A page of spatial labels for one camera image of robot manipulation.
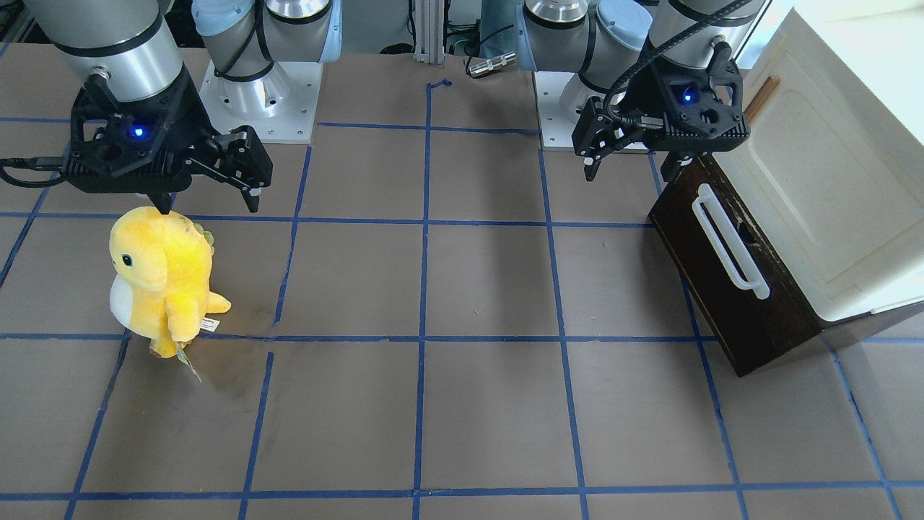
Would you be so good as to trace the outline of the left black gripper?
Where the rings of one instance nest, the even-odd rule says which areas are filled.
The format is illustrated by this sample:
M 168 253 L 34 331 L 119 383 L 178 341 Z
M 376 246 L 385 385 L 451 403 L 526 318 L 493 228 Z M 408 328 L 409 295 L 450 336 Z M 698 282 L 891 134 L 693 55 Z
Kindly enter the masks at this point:
M 742 110 L 743 85 L 735 97 L 730 88 L 714 95 L 706 68 L 687 68 L 659 56 L 628 82 L 623 113 L 660 121 L 656 128 L 644 129 L 640 139 L 652 151 L 667 152 L 661 165 L 664 181 L 672 181 L 697 155 L 731 151 L 750 136 Z M 572 132 L 573 151 L 583 161 L 586 181 L 595 180 L 603 158 L 623 150 L 634 138 L 632 121 L 603 98 L 588 98 Z

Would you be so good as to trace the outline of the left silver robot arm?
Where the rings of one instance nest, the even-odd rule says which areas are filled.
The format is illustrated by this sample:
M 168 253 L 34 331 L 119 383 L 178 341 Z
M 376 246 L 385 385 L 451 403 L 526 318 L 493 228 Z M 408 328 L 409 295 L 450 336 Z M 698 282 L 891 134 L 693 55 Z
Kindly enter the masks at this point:
M 588 89 L 571 133 L 584 175 L 630 144 L 667 152 L 672 181 L 687 161 L 728 152 L 751 132 L 736 47 L 760 1 L 525 1 L 515 11 L 518 65 L 570 72 Z

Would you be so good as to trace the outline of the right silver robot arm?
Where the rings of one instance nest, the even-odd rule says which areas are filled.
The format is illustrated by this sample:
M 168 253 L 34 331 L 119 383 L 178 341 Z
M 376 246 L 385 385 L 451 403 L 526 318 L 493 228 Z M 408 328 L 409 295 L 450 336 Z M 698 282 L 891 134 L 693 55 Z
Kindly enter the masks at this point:
M 240 192 L 258 210 L 273 162 L 264 139 L 309 129 L 307 83 L 284 66 L 342 52 L 340 1 L 195 1 L 196 32 L 212 60 L 198 91 L 156 1 L 27 1 L 82 80 L 62 159 L 10 160 L 52 170 L 90 194 L 138 194 L 162 214 L 195 176 Z

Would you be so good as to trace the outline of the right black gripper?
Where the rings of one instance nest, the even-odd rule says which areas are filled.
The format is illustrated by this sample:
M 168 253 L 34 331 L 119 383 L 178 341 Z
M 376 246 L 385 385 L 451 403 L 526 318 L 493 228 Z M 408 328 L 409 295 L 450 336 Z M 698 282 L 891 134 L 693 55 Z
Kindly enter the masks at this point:
M 237 189 L 256 213 L 273 167 L 256 129 L 217 134 L 183 66 L 171 85 L 134 102 L 116 100 L 107 79 L 91 73 L 71 109 L 61 178 L 91 194 L 147 195 L 166 214 L 170 194 L 205 175 Z

